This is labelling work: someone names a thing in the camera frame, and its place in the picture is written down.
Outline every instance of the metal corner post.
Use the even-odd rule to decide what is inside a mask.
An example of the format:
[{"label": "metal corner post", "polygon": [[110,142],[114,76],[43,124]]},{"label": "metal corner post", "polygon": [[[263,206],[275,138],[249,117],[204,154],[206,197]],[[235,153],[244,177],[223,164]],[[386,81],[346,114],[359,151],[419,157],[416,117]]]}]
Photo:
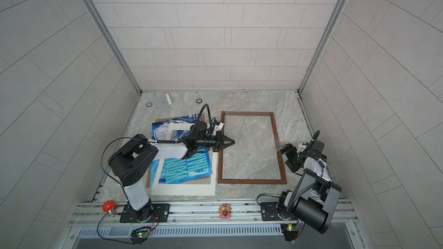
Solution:
[{"label": "metal corner post", "polygon": [[320,39],[317,48],[315,49],[314,56],[312,57],[311,63],[309,64],[306,74],[302,80],[302,84],[300,85],[299,94],[301,97],[302,97],[302,92],[306,88],[307,81],[312,75],[312,72],[314,71],[314,68],[318,63],[318,60],[320,59],[320,56],[326,46],[326,42],[328,41],[329,37],[331,36],[332,30],[334,30],[334,27],[337,24],[338,18],[340,17],[340,14],[343,11],[345,4],[346,0],[337,0],[334,10],[332,11],[331,17],[329,18],[328,24],[326,25],[325,31],[323,32],[323,36]]},{"label": "metal corner post", "polygon": [[131,81],[132,85],[135,87],[138,94],[141,94],[140,86],[138,85],[136,79],[134,78],[134,75],[132,75],[131,70],[129,69],[128,64],[126,64],[125,59],[123,58],[120,50],[117,47],[117,44],[115,43],[114,39],[111,36],[111,33],[109,33],[108,28],[106,27],[105,23],[103,22],[103,19],[101,18],[100,14],[97,11],[97,8],[95,7],[92,0],[81,0],[83,4],[85,5],[86,9],[88,10],[89,14],[91,15],[92,20],[97,25],[97,28],[99,29],[100,33],[102,33],[102,36],[105,40],[105,42],[108,44],[109,49],[111,50],[112,54],[116,58],[117,62],[122,67],[125,74],[128,76],[129,80]]}]

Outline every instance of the red button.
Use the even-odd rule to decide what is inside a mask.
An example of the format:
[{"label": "red button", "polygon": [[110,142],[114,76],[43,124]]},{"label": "red button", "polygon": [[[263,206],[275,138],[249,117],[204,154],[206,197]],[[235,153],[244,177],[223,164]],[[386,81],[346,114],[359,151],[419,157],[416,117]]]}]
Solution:
[{"label": "red button", "polygon": [[103,204],[102,210],[104,212],[108,212],[108,211],[112,210],[114,207],[115,207],[114,201],[108,201]]}]

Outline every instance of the white cylinder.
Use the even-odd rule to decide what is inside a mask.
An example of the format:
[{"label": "white cylinder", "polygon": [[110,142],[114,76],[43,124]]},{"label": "white cylinder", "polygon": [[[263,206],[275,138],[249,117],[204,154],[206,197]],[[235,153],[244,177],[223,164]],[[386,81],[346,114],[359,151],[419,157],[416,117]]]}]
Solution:
[{"label": "white cylinder", "polygon": [[169,105],[172,104],[172,100],[171,100],[171,97],[169,96],[169,93],[166,94],[166,100],[168,101]]}]

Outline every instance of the black cable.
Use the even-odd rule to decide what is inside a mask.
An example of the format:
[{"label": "black cable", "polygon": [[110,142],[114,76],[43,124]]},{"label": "black cable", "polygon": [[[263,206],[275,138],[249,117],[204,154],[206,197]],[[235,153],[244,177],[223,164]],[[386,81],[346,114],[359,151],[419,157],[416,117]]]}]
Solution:
[{"label": "black cable", "polygon": [[105,215],[103,215],[103,217],[100,219],[100,221],[99,221],[98,224],[97,224],[97,234],[98,234],[98,236],[101,237],[102,239],[105,239],[105,240],[117,241],[117,242],[119,242],[119,243],[125,243],[125,244],[132,244],[132,245],[134,245],[134,243],[132,243],[132,242],[126,242],[126,241],[120,241],[120,240],[111,239],[111,238],[105,238],[105,237],[103,237],[103,236],[100,234],[100,232],[98,231],[98,226],[100,226],[100,223],[102,222],[102,220],[105,218],[105,216],[106,216],[107,214],[108,214],[108,213],[105,213]]}]

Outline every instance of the blue poster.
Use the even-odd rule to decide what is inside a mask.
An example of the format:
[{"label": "blue poster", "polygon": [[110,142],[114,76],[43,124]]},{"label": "blue poster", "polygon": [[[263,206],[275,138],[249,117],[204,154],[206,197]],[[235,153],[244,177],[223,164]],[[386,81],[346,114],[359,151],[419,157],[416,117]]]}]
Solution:
[{"label": "blue poster", "polygon": [[[198,115],[169,119],[152,124],[152,138],[155,140],[164,140],[169,129],[170,123],[195,123]],[[178,140],[185,137],[189,130],[174,130],[170,140]],[[151,183],[154,182],[159,160],[151,163]],[[180,184],[187,181],[199,179],[212,174],[212,167],[209,158],[209,152],[206,148],[199,148],[198,152],[186,160],[165,159],[162,172],[160,174],[159,184]]]}]

